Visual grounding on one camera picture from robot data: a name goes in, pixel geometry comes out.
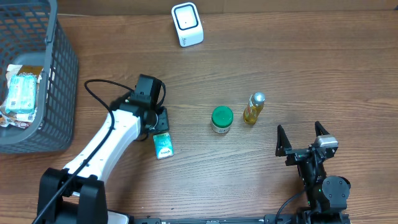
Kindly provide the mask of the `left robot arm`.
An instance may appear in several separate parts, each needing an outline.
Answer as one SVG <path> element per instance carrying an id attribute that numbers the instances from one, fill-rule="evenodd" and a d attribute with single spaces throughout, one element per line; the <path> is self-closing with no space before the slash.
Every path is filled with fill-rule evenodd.
<path id="1" fill-rule="evenodd" d="M 132 215 L 108 208 L 106 182 L 132 142 L 167 132 L 169 122 L 162 105 L 164 82 L 141 74 L 137 85 L 126 90 L 110 104 L 94 96 L 108 112 L 106 120 L 63 169 L 44 172 L 34 223 L 134 223 Z"/>

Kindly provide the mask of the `yellow liquid bottle silver cap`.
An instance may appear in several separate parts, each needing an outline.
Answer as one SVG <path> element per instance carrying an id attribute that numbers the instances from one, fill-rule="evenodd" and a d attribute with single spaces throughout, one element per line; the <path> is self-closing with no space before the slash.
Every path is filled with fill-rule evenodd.
<path id="1" fill-rule="evenodd" d="M 243 120 L 247 124 L 255 124 L 258 116 L 264 108 L 266 102 L 266 96 L 263 92 L 255 92 L 250 98 L 247 106 L 243 112 Z"/>

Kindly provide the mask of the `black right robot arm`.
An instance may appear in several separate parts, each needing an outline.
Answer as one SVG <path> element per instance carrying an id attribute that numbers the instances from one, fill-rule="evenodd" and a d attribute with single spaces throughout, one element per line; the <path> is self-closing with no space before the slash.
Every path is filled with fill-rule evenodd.
<path id="1" fill-rule="evenodd" d="M 294 149 L 279 125 L 275 155 L 285 157 L 287 166 L 297 166 L 310 209 L 318 214 L 334 215 L 347 208 L 351 184 L 344 177 L 326 175 L 323 163 L 334 157 L 338 141 L 318 121 L 315 132 L 314 143 L 304 149 Z"/>

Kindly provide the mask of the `green lid white jar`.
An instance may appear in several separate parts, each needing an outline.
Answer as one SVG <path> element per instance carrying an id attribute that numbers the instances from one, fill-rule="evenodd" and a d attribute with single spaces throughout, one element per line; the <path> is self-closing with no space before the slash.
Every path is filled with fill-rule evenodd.
<path id="1" fill-rule="evenodd" d="M 233 123 L 233 111 L 227 106 L 216 107 L 211 115 L 211 127 L 218 134 L 227 133 Z"/>

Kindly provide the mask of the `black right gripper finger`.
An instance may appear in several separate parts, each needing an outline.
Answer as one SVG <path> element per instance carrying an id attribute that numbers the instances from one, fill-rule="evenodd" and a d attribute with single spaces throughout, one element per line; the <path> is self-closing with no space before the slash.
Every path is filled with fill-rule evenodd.
<path id="1" fill-rule="evenodd" d="M 329 132 L 322 126 L 319 121 L 315 122 L 315 132 L 316 136 L 329 135 Z"/>
<path id="2" fill-rule="evenodd" d="M 277 145 L 275 155 L 278 157 L 286 156 L 292 150 L 292 146 L 281 125 L 277 127 Z"/>

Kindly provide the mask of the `small teal white box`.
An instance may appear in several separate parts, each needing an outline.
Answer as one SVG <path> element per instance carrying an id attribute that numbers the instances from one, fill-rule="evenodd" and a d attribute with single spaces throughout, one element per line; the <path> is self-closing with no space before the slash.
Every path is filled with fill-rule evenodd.
<path id="1" fill-rule="evenodd" d="M 172 139 L 168 132 L 153 135 L 153 140 L 158 159 L 165 159 L 174 155 Z"/>

